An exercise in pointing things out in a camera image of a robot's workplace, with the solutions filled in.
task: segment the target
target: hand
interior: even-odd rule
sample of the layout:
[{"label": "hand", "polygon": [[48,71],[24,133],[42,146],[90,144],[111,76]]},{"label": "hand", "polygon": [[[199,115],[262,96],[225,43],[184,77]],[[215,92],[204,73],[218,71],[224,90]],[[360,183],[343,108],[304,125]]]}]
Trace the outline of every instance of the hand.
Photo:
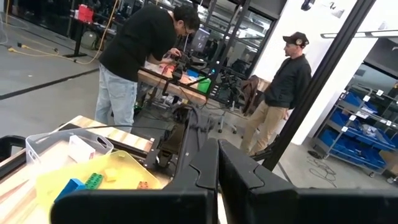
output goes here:
[{"label": "hand", "polygon": [[289,111],[286,111],[286,112],[285,112],[285,116],[284,116],[284,120],[287,121],[288,118],[289,118],[289,116],[290,116],[290,115],[289,115]]},{"label": "hand", "polygon": [[179,51],[179,49],[172,48],[172,49],[169,50],[169,53],[174,55],[174,56],[181,57],[181,51]]},{"label": "hand", "polygon": [[171,58],[163,58],[162,61],[160,61],[161,64],[171,64],[173,62],[173,59]]}]

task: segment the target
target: green lego brick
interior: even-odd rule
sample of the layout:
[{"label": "green lego brick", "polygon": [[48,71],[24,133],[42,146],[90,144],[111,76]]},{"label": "green lego brick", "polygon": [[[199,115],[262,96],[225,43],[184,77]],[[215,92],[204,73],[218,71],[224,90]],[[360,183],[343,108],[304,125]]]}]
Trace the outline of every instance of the green lego brick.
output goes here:
[{"label": "green lego brick", "polygon": [[91,175],[91,177],[85,183],[86,189],[89,189],[89,190],[97,189],[101,185],[101,182],[103,179],[104,179],[103,175],[93,173]]}]

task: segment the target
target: khaki pants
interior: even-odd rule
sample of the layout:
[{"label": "khaki pants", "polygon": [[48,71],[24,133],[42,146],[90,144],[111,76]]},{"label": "khaki pants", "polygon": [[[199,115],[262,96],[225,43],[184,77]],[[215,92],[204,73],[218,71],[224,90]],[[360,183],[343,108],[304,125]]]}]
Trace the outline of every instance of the khaki pants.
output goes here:
[{"label": "khaki pants", "polygon": [[[284,118],[287,110],[287,108],[268,106],[265,101],[262,101],[246,123],[246,129],[241,143],[241,150],[246,154],[253,155],[256,152],[265,149],[270,137],[278,126],[279,121]],[[262,123],[264,123],[264,125],[260,129],[259,139],[253,148],[249,149],[254,132]]]}]

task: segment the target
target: dark hair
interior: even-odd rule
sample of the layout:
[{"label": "dark hair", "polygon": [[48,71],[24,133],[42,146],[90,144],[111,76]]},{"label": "dark hair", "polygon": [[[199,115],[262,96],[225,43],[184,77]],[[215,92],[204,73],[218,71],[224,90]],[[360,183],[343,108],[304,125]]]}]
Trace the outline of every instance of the dark hair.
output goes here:
[{"label": "dark hair", "polygon": [[200,19],[198,11],[191,6],[176,6],[173,10],[174,19],[176,21],[184,21],[188,29],[198,30]]}]

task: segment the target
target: man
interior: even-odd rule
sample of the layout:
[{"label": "man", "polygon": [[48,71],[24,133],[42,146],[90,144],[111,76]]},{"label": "man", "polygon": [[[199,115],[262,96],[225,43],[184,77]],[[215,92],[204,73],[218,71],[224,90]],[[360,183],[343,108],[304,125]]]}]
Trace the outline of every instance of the man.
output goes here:
[{"label": "man", "polygon": [[[137,95],[138,70],[150,63],[170,63],[163,58],[168,52],[181,55],[173,48],[177,36],[199,29],[197,11],[176,6],[168,12],[157,6],[145,6],[132,15],[99,58],[99,93],[95,120],[108,124],[108,113],[116,125],[132,125]],[[131,128],[121,130],[130,133]]]},{"label": "man", "polygon": [[[284,50],[288,58],[283,61],[273,81],[264,91],[264,101],[246,124],[241,149],[250,155],[266,148],[278,122],[289,117],[287,111],[296,107],[311,80],[311,67],[303,54],[304,47],[309,44],[305,34],[296,32],[290,37],[283,36],[283,40],[286,42]],[[262,123],[264,125],[259,139],[250,149],[253,134]]]}]

